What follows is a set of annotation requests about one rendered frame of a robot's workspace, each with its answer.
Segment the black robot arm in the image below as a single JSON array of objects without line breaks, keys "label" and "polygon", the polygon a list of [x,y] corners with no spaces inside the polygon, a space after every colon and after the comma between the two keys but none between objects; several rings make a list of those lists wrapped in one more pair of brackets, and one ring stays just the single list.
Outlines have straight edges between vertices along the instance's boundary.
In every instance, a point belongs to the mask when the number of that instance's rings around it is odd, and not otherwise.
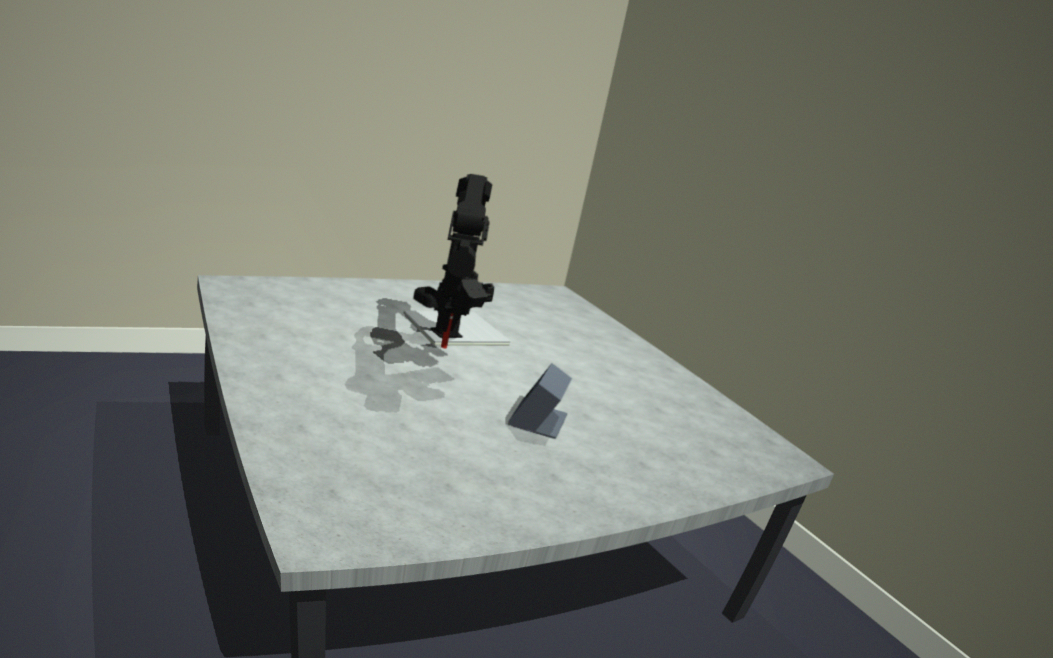
[{"label": "black robot arm", "polygon": [[[473,273],[476,266],[478,245],[486,241],[490,221],[486,220],[486,202],[489,202],[492,183],[486,182],[486,176],[468,174],[459,179],[456,193],[457,210],[452,212],[448,240],[452,241],[448,254],[448,270],[457,277],[452,285],[452,295],[458,291],[459,298],[468,316],[473,307],[483,306],[491,302],[494,295],[492,283],[478,282],[478,273]],[[452,231],[452,235],[451,235]],[[480,238],[482,233],[482,238]],[[478,237],[475,237],[478,236]],[[473,273],[472,277],[468,277]],[[468,278],[465,278],[468,277]]]}]

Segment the dark red peg with white band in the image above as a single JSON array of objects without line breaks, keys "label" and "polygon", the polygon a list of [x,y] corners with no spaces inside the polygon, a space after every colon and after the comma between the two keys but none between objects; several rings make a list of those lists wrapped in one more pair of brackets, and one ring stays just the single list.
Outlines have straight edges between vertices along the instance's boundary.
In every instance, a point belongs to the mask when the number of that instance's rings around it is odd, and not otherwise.
[{"label": "dark red peg with white band", "polygon": [[451,313],[450,323],[449,323],[449,326],[448,326],[448,332],[443,333],[443,338],[442,338],[442,342],[441,342],[441,348],[448,348],[449,335],[450,335],[451,325],[452,325],[452,316],[454,316],[454,314]]}]

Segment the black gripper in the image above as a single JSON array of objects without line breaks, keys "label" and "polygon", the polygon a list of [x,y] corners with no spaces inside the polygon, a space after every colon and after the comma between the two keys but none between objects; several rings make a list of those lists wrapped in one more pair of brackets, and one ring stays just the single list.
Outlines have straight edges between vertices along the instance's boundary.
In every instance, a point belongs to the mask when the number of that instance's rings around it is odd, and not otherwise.
[{"label": "black gripper", "polygon": [[452,276],[452,273],[448,270],[448,264],[443,264],[442,270],[445,270],[444,280],[438,286],[442,291],[436,291],[430,288],[430,286],[429,288],[416,288],[413,300],[426,306],[428,310],[436,307],[438,316],[440,316],[441,327],[444,332],[448,332],[451,313],[454,314],[452,316],[452,331],[457,325],[459,316],[462,316],[465,307],[462,304],[461,298],[459,298],[458,291],[455,291],[455,295],[452,295],[452,285],[454,285],[457,277]]}]

